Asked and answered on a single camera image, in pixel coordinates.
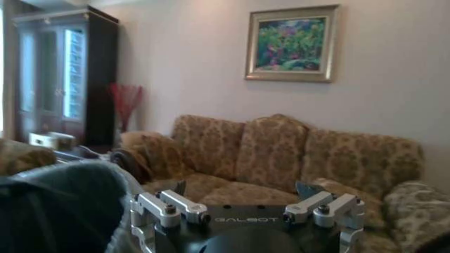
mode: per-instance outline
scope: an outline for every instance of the metal bracket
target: metal bracket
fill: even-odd
[[[211,221],[211,216],[206,205],[194,203],[191,200],[177,194],[171,190],[159,193],[161,200],[177,207],[186,217],[189,223],[207,224]]]
[[[286,206],[283,219],[291,224],[305,223],[314,209],[333,201],[333,194],[321,191],[305,201]]]
[[[181,212],[147,192],[137,195],[130,204],[131,234],[139,238],[141,250],[157,253],[154,218],[161,221],[162,227],[174,228],[181,224]]]
[[[354,247],[364,232],[365,202],[352,194],[342,195],[328,205],[314,210],[314,223],[332,228],[336,223],[344,226],[341,230],[341,253],[354,252]]]

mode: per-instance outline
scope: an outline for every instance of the wooden cabinet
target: wooden cabinet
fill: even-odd
[[[85,145],[114,142],[118,19],[93,7],[15,18],[20,34],[19,141],[56,131]]]

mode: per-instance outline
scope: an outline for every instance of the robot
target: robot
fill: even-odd
[[[365,216],[365,202],[356,195],[337,197],[321,191],[286,207],[258,206],[259,210],[238,207],[235,213],[227,211],[227,207],[231,208],[207,207],[173,190],[157,195],[147,192],[138,194],[131,200],[131,234],[139,239],[141,250],[145,253],[308,252],[295,243],[291,244],[295,240],[285,242],[282,233],[291,238],[298,237],[297,227],[302,230],[302,225],[313,216],[314,226],[324,228],[328,235],[333,234],[330,229],[340,231],[336,252],[356,252]],[[257,237],[255,250],[246,245],[246,237]]]

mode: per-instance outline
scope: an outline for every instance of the floral patterned sofa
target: floral patterned sofa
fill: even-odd
[[[56,163],[51,149],[0,138],[0,176]]]
[[[306,126],[277,114],[246,123],[183,115],[171,137],[130,132],[113,160],[150,192],[186,180],[210,205],[299,202],[295,181],[366,202],[361,252],[416,252],[450,231],[450,197],[421,179],[414,141]]]

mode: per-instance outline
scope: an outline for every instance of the framed painting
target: framed painting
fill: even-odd
[[[250,14],[246,78],[332,82],[340,5]]]

